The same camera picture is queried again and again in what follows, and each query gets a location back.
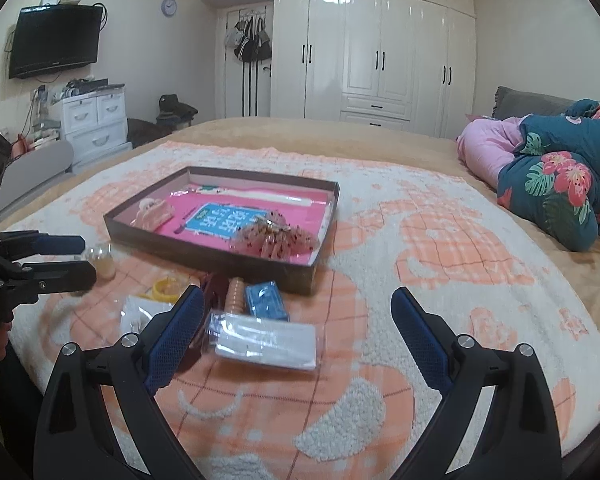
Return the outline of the pearl hair clip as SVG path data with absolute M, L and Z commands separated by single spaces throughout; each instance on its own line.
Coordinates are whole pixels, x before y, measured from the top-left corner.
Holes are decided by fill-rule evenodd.
M 87 247 L 86 260 L 94 266 L 97 277 L 103 281 L 111 281 L 116 276 L 116 264 L 110 243 L 102 243 Z

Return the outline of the white earring card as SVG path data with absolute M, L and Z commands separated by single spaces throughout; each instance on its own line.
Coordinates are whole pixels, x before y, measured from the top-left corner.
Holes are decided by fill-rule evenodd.
M 120 335 L 141 333 L 157 315 L 168 312 L 172 304 L 140 296 L 127 296 L 120 312 Z

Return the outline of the pale pink hair clip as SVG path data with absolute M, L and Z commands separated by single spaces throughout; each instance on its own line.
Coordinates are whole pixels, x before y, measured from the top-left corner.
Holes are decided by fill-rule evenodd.
M 174 208 L 165 200 L 143 198 L 140 201 L 140 208 L 138 208 L 132 226 L 144 231 L 154 232 L 171 220 L 173 216 Z

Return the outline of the dark red hair claw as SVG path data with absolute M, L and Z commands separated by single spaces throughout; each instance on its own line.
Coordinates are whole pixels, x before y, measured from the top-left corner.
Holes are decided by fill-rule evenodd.
M 200 288 L 204 295 L 204 316 L 202 317 L 201 326 L 198 327 L 180 365 L 176 369 L 178 374 L 184 374 L 186 370 L 190 370 L 206 350 L 209 341 L 210 313 L 224 310 L 228 284 L 230 284 L 230 280 L 225 275 L 217 273 L 207 274 L 201 280 Z

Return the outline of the beige wavy hair comb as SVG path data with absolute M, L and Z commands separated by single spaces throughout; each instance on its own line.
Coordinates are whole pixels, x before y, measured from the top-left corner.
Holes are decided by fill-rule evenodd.
M 245 314 L 245 283 L 241 278 L 232 278 L 228 283 L 225 311 L 230 314 Z

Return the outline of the blue packet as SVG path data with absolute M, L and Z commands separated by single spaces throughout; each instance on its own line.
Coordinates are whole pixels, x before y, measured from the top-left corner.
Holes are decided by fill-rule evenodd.
M 289 321 L 282 295 L 275 282 L 248 285 L 244 295 L 248 312 L 255 318 Z

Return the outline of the orange white patterned blanket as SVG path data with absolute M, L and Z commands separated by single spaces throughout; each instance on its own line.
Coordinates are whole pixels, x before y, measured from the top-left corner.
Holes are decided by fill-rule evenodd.
M 318 369 L 206 354 L 157 394 L 207 477 L 390 477 L 440 400 L 392 322 L 390 298 L 401 286 L 485 347 L 535 348 L 564 452 L 600 423 L 600 330 L 540 245 L 464 179 L 386 162 L 166 142 L 95 174 L 19 227 L 104 242 L 108 211 L 187 166 L 340 186 L 314 292 L 284 299 L 291 321 L 321 336 Z

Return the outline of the brown bag on floor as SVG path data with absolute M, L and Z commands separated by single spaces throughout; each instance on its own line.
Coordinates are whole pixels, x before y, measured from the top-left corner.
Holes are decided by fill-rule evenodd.
M 169 126 L 157 125 L 152 122 L 145 122 L 141 119 L 128 119 L 128 141 L 132 148 L 157 141 L 171 134 L 173 129 Z

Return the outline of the dark clothes pile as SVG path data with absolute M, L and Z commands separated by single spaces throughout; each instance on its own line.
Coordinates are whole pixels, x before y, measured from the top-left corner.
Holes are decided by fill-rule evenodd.
M 159 114 L 156 124 L 163 127 L 178 129 L 193 125 L 198 114 L 196 107 L 180 101 L 176 94 L 164 94 L 158 101 Z

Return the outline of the blue floral quilt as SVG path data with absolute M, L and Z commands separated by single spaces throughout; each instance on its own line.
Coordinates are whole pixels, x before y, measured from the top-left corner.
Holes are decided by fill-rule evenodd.
M 600 102 L 522 118 L 514 159 L 498 174 L 498 203 L 572 252 L 600 235 Z

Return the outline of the pink quilt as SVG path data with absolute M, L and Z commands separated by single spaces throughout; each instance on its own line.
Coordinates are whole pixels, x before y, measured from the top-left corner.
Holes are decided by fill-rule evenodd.
M 515 159 L 522 143 L 521 118 L 479 118 L 468 124 L 456 140 L 457 156 L 467 169 L 494 190 L 501 170 Z

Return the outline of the tan bed sheet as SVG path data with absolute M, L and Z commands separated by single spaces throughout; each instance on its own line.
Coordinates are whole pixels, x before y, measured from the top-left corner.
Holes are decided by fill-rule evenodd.
M 370 127 L 346 126 L 341 122 L 232 118 L 203 122 L 174 132 L 170 136 L 101 162 L 82 174 L 55 184 L 27 205 L 5 217 L 0 222 L 0 231 L 10 229 L 15 223 L 57 200 L 95 174 L 169 141 L 248 150 L 275 148 L 285 153 L 392 162 L 461 177 L 490 203 L 496 202 L 495 192 L 460 164 L 456 144 L 451 140 L 388 129 L 379 129 L 373 133 Z M 515 217 L 514 220 L 564 274 L 600 332 L 600 240 L 590 252 L 567 252 L 534 224 L 519 217 Z

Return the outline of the grey headboard cushion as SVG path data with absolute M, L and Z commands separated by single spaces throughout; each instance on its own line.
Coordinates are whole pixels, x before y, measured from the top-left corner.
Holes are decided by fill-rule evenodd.
M 573 100 L 549 96 L 548 94 L 519 91 L 498 86 L 494 94 L 492 117 L 504 120 L 509 117 L 524 117 L 529 114 L 542 116 L 560 115 L 573 104 Z

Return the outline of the white wardrobe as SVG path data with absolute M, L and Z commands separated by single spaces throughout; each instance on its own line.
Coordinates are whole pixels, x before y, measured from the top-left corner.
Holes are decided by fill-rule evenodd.
M 277 118 L 356 122 L 452 139 L 474 104 L 474 0 L 206 0 L 260 2 Z

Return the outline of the purple wall clock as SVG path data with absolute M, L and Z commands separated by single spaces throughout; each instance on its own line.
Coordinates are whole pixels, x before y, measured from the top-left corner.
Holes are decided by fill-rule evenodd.
M 178 12 L 178 3 L 176 0 L 163 0 L 161 3 L 161 12 L 166 18 L 173 18 Z

